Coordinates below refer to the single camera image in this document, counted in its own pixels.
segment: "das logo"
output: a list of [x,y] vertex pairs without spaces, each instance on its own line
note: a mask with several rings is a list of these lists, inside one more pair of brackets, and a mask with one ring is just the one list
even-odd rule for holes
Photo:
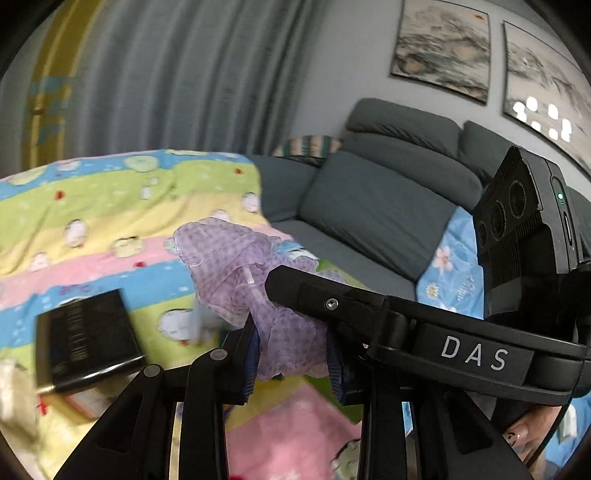
[[[455,358],[460,351],[460,339],[451,335],[447,335],[445,345],[441,352],[441,356],[444,358]],[[499,348],[495,352],[495,361],[490,364],[490,368],[496,371],[503,370],[505,368],[505,358],[509,354],[504,348]],[[482,363],[482,344],[478,343],[471,351],[470,355],[464,360],[465,364],[469,362],[475,362],[477,366],[481,366]]]

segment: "black book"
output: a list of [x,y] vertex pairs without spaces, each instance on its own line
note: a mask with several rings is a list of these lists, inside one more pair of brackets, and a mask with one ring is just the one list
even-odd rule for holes
[[145,365],[119,290],[39,315],[35,359],[39,395],[67,395]]

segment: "wall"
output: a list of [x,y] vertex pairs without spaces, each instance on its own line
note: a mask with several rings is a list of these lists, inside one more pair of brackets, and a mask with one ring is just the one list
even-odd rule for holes
[[541,16],[539,16],[523,0],[486,0],[486,1],[489,2],[490,4],[495,4],[498,7],[502,7],[505,10],[508,10],[509,12],[513,12],[513,13],[515,13],[515,15],[518,15],[521,18],[525,18],[526,20],[529,20],[531,23],[537,25],[538,27],[542,28],[543,30],[546,30],[547,32],[549,32],[550,34],[552,34],[553,36],[558,38],[558,36],[554,32],[554,30],[552,30],[552,27],[549,26],[546,23],[546,21]]
[[[542,22],[531,9],[515,8],[518,0],[495,2],[505,6],[513,4],[512,10],[528,14],[536,23]],[[446,116],[459,125],[468,119],[477,122],[557,163],[567,184],[591,199],[591,181],[565,155],[501,113],[505,90],[503,20],[529,31],[572,59],[568,50],[549,27],[541,28],[498,5],[483,0],[454,0],[453,3],[489,14],[491,87],[486,106],[435,87],[389,76],[402,0],[332,0],[304,82],[291,136],[342,136],[346,118],[358,99],[381,98]]]

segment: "gray sofa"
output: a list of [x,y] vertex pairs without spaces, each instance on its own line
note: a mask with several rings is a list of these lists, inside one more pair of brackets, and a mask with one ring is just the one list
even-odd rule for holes
[[[319,167],[250,156],[263,214],[367,287],[414,300],[451,215],[457,206],[472,211],[512,144],[473,122],[460,129],[378,99],[360,100],[346,129]],[[573,202],[591,218],[580,193]]]

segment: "striped pillow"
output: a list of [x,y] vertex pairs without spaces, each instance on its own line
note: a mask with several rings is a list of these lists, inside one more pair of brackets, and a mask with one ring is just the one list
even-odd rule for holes
[[304,135],[292,138],[277,147],[274,157],[284,157],[314,167],[321,167],[330,153],[336,152],[341,146],[338,138],[328,135]]

